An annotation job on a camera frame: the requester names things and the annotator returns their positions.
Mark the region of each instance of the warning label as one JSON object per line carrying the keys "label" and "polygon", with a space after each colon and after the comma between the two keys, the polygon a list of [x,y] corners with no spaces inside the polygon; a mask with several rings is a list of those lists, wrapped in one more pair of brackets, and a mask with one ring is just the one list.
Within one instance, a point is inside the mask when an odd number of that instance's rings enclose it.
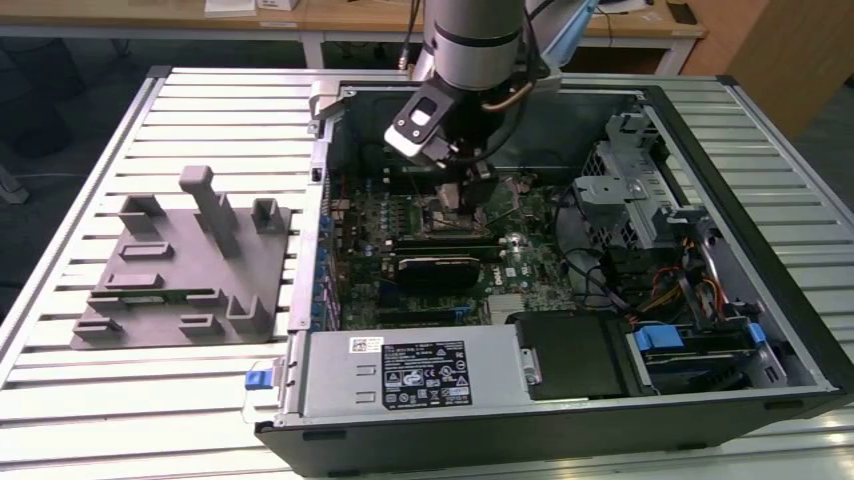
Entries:
{"label": "warning label", "polygon": [[383,405],[389,410],[472,405],[465,342],[383,345]]}

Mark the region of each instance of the aluminum profile table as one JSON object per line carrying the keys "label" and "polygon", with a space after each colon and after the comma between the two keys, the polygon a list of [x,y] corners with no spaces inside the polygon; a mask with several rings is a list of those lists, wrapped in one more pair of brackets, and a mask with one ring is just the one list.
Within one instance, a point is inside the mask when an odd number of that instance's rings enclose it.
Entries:
{"label": "aluminum profile table", "polygon": [[[390,72],[174,69],[150,78],[0,329],[4,479],[298,478],[245,423],[243,374],[286,351],[299,275],[299,210],[315,150],[310,86],[403,80]],[[854,353],[854,217],[737,86],[616,75],[565,85],[661,85],[844,347]],[[259,195],[295,209],[275,342],[73,351],[73,326],[123,225],[125,196],[179,193],[185,165],[211,165],[234,206]],[[676,176],[696,198],[685,175]],[[257,405],[273,412],[275,394]],[[718,448],[494,465],[395,478],[850,478],[854,413],[772,425]]]}

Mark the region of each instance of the white paper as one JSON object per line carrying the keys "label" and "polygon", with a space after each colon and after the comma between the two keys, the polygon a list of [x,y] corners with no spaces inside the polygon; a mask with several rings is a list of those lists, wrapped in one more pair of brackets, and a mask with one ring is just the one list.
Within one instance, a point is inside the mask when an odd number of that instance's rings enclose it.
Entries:
{"label": "white paper", "polygon": [[255,0],[206,0],[205,16],[207,18],[253,17]]}
{"label": "white paper", "polygon": [[597,8],[597,15],[602,15],[602,12],[610,14],[634,12],[636,10],[644,10],[645,8],[650,8],[646,4],[646,0],[622,0],[616,3],[609,3],[608,5],[600,4]]}

